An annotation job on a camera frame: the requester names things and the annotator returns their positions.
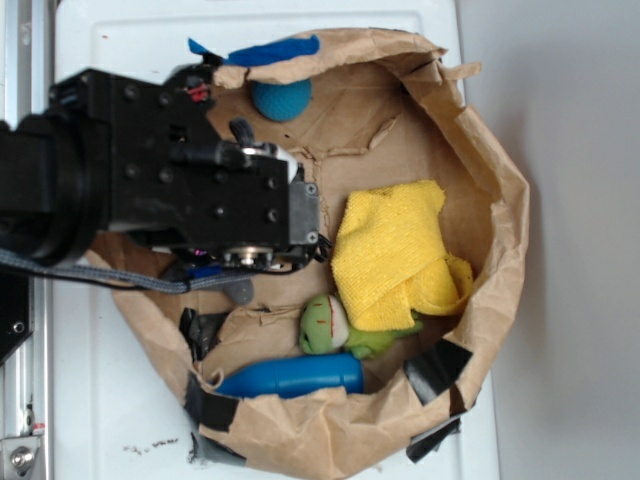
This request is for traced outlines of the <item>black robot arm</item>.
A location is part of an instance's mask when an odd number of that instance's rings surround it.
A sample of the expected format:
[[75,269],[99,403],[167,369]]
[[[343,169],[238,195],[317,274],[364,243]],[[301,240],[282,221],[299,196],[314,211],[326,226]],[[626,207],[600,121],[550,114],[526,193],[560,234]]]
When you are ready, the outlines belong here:
[[218,60],[161,84],[87,69],[48,108],[1,130],[1,246],[39,266],[75,262],[101,232],[195,265],[269,271],[324,261],[317,187],[243,118],[209,121]]

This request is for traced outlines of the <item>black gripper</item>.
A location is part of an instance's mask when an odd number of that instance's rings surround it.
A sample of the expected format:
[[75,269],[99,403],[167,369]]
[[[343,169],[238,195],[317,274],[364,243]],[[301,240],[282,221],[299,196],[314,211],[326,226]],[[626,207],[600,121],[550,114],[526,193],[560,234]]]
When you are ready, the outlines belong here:
[[224,139],[209,120],[215,66],[177,68],[161,84],[95,69],[57,83],[50,118],[71,144],[78,186],[61,211],[73,253],[121,232],[193,262],[278,274],[323,262],[317,186],[243,118]]

